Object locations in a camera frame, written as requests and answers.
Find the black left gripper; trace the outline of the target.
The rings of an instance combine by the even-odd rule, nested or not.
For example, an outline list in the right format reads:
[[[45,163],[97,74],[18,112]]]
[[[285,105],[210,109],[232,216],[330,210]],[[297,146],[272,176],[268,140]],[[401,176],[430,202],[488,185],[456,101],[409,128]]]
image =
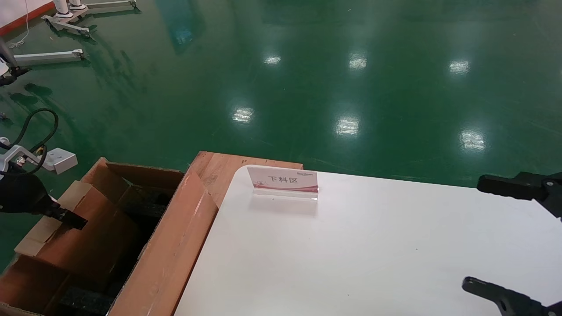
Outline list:
[[[88,223],[82,216],[55,202],[34,174],[3,176],[0,181],[0,205],[3,213],[44,214],[77,230],[82,230]]]

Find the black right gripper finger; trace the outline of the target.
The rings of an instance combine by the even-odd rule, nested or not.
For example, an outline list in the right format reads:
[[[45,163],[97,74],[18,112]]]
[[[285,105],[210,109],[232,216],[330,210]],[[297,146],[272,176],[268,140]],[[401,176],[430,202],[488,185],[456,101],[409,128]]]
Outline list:
[[[555,218],[562,218],[561,172],[550,175],[520,172],[513,178],[483,175],[479,177],[476,189],[518,200],[536,200]]]
[[[525,294],[471,276],[463,279],[461,287],[470,294],[493,302],[502,316],[560,316],[562,314],[562,302],[544,306]]]

